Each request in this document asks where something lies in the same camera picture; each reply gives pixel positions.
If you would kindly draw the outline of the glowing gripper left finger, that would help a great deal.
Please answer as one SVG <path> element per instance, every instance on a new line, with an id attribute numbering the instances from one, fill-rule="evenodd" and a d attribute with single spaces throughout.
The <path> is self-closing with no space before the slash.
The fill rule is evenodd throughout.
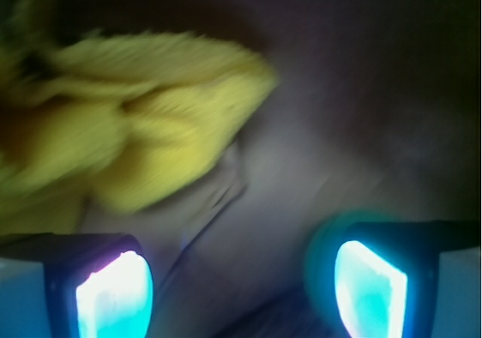
<path id="1" fill-rule="evenodd" d="M 3 337 L 144 337 L 153 298 L 151 268 L 130 234 L 1 237 Z"/>

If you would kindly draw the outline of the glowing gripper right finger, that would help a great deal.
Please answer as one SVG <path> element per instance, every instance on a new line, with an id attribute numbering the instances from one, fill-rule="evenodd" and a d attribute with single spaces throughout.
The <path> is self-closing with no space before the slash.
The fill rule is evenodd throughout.
<path id="1" fill-rule="evenodd" d="M 339 217 L 307 248 L 307 295 L 344 337 L 479 337 L 477 221 Z"/>

